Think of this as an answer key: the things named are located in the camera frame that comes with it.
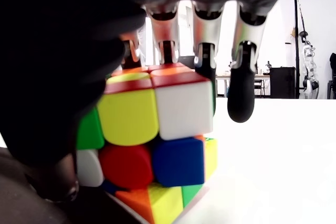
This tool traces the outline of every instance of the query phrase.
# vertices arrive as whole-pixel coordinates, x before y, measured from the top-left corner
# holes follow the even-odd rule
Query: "desk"
[[[218,80],[224,80],[225,90],[224,90],[224,96],[227,97],[227,80],[230,80],[231,75],[225,74],[225,75],[218,75],[216,76],[216,89],[217,89],[217,81]],[[256,74],[254,77],[255,80],[269,80],[269,75],[263,75],[263,74]]]

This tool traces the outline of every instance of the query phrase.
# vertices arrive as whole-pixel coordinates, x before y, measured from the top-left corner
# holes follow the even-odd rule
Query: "white wall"
[[[327,84],[331,79],[330,55],[336,52],[336,0],[299,0],[308,40],[316,48],[314,61],[317,65],[317,76],[320,82],[319,99],[327,98]],[[295,64],[295,40],[290,39],[290,33],[295,25],[294,0],[279,0],[280,11],[283,20],[283,39],[292,42],[292,64]],[[303,31],[299,16],[299,32]],[[302,42],[299,40],[299,51],[302,50]],[[302,74],[302,56],[300,55],[300,86],[304,75]]]
[[[335,2],[336,0],[300,0],[306,30],[309,33],[308,40],[316,47],[314,60],[318,67],[317,75],[320,81],[319,99],[327,98],[327,83],[331,79],[329,58],[332,52],[336,52]],[[179,12],[185,12],[184,6],[190,6],[190,2],[182,1],[179,6]],[[216,57],[217,73],[229,70],[236,6],[235,1],[229,1],[225,4]],[[294,0],[279,0],[268,15],[258,58],[258,66],[260,68],[266,70],[265,65],[268,60],[273,67],[295,67],[295,41],[290,36],[293,27]],[[299,19],[299,32],[302,31],[301,27],[301,20]],[[152,58],[151,52],[153,49],[149,48],[152,47],[151,35],[147,36],[146,40],[146,54]],[[291,42],[292,46],[285,46],[285,42]],[[180,47],[181,55],[193,55],[191,30],[185,27],[184,24],[180,24]],[[299,42],[299,51],[301,52],[301,50],[302,43]],[[300,61],[301,87],[304,78],[301,71],[303,69],[302,63],[303,60]]]

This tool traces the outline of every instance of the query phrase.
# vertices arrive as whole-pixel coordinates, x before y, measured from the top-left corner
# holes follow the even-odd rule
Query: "black robotic palm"
[[[155,18],[173,12],[177,1],[4,0],[0,132],[42,197],[74,199],[77,125],[102,95],[105,76],[121,63],[124,44],[119,35],[144,24],[142,5]],[[195,15],[207,21],[219,17],[227,0],[194,1]],[[237,78],[232,79],[228,111],[242,122],[253,111],[251,66],[276,0],[238,2],[232,68],[232,78]],[[214,79],[211,58],[202,59],[205,47],[214,57],[218,45],[200,44],[203,50],[194,49],[196,71]]]

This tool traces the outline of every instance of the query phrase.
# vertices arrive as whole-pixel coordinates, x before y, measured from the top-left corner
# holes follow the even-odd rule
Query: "white table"
[[[216,89],[217,89],[217,81],[218,80],[224,80],[225,90],[224,90],[224,97],[227,97],[227,80],[230,80],[231,75],[225,74],[225,75],[217,75],[216,76]],[[263,74],[256,74],[255,80],[269,80],[269,75],[263,75]]]
[[[256,99],[246,123],[217,99],[218,168],[208,192],[174,224],[335,224],[333,100]],[[313,124],[307,125],[310,110]],[[255,128],[262,128],[262,135]]]

